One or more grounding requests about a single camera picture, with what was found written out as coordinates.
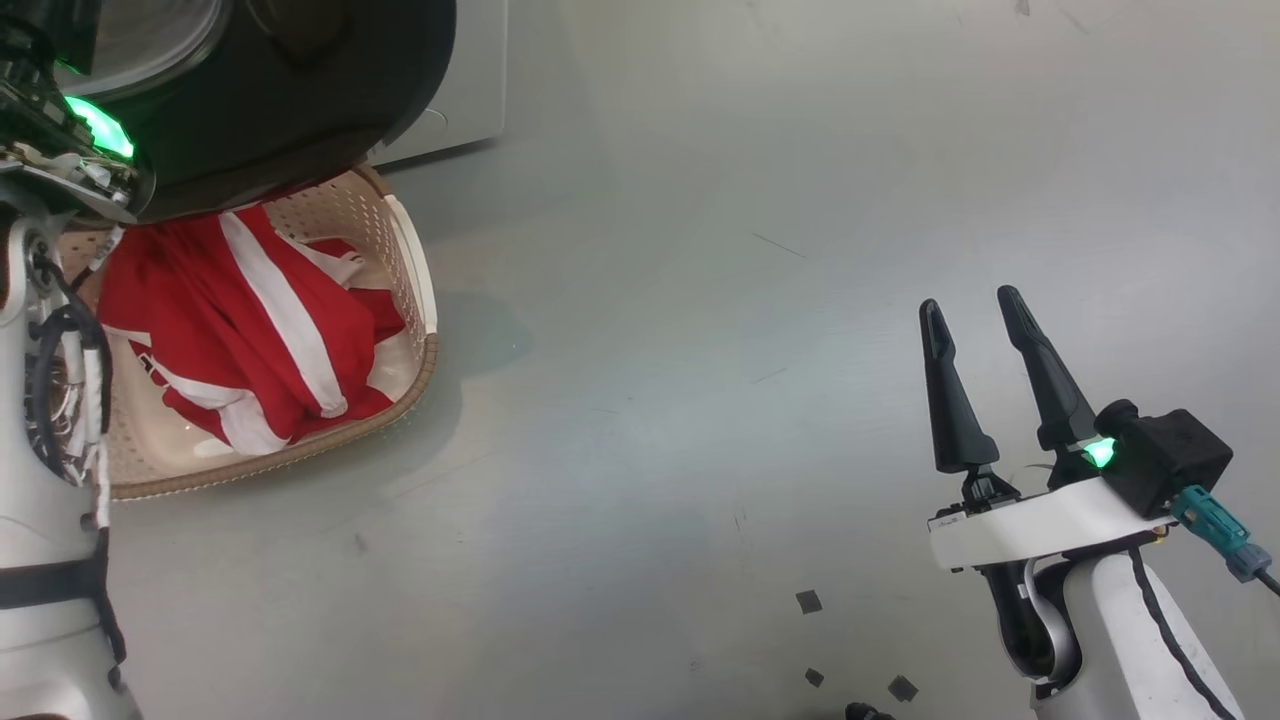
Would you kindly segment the black round glass washer door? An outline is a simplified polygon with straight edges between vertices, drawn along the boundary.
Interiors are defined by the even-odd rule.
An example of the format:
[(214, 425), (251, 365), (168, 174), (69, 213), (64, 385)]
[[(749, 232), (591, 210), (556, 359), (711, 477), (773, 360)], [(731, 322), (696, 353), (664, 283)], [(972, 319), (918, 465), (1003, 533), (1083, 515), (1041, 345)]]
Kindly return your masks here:
[(143, 223), (305, 190), (401, 136), (439, 90), (457, 0), (102, 0), (92, 70), (155, 177)]

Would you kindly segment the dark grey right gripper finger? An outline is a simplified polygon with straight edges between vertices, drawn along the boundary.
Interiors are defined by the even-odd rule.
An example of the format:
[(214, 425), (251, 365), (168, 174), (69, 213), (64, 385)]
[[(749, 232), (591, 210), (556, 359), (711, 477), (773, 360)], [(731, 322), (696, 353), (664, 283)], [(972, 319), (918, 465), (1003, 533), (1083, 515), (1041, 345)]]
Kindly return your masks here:
[(1021, 355), (1039, 414), (1036, 437), (1046, 451), (1083, 446), (1094, 438), (1094, 411), (1043, 332), (1020, 291), (1005, 284), (997, 301), (1012, 347)]
[(922, 302), (918, 316), (936, 470), (959, 474), (997, 462), (998, 447), (983, 432), (963, 386), (954, 337), (938, 302)]

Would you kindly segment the cream perforated laundry basket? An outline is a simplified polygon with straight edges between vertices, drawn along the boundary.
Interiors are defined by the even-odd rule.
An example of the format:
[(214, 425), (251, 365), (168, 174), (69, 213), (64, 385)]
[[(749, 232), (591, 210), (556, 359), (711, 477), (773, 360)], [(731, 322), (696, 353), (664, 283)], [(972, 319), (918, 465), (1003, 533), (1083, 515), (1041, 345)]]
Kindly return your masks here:
[(131, 501), (230, 483), (325, 454), (387, 429), (425, 393), (439, 351), (433, 278), (404, 205), (371, 168), (361, 165), (265, 206), (289, 240), (349, 241), (366, 259), (358, 281), (390, 293), (406, 328), (378, 350), (372, 373), (390, 406), (371, 418), (303, 438), (265, 456), (215, 448), (214, 438), (163, 402), (163, 392), (123, 342), (114, 342), (109, 478), (111, 498)]

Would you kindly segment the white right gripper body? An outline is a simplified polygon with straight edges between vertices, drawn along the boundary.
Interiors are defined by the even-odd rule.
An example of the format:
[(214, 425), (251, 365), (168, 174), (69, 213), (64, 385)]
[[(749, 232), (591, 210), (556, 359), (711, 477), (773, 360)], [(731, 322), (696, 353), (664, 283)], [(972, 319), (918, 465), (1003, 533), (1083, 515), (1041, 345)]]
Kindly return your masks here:
[(1144, 519), (1101, 477), (1030, 497), (988, 498), (928, 521), (931, 550), (943, 569), (1041, 559), (1155, 532), (1175, 520)]

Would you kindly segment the white front-load washing machine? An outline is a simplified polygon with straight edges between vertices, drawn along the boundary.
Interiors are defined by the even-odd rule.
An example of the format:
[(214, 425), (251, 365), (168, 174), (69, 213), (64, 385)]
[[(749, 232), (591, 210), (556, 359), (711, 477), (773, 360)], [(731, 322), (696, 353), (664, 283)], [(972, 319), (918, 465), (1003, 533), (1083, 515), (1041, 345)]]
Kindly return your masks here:
[(375, 167), (416, 160), (498, 137), (506, 126), (509, 0), (458, 0), (454, 50), (435, 97), (396, 141), (375, 146)]

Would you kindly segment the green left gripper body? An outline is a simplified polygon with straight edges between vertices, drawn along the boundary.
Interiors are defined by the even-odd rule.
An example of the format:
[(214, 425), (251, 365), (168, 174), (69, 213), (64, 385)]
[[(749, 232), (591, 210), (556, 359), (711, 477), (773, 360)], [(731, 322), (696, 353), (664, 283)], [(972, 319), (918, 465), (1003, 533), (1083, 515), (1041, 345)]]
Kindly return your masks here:
[(33, 61), (0, 61), (0, 202), (28, 215), (68, 215), (81, 224), (134, 224), (155, 190), (146, 160), (128, 143), (104, 147), (93, 128), (123, 131), (92, 109), (76, 113)]

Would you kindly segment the red and white garment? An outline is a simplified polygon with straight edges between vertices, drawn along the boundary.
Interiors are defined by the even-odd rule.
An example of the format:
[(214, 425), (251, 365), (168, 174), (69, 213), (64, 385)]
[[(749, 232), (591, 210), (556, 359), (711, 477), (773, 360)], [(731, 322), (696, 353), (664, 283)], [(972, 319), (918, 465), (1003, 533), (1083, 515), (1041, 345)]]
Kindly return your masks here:
[(164, 404), (232, 452), (264, 456), (388, 410), (404, 319), (344, 237), (291, 240), (264, 208), (128, 229), (99, 320)]

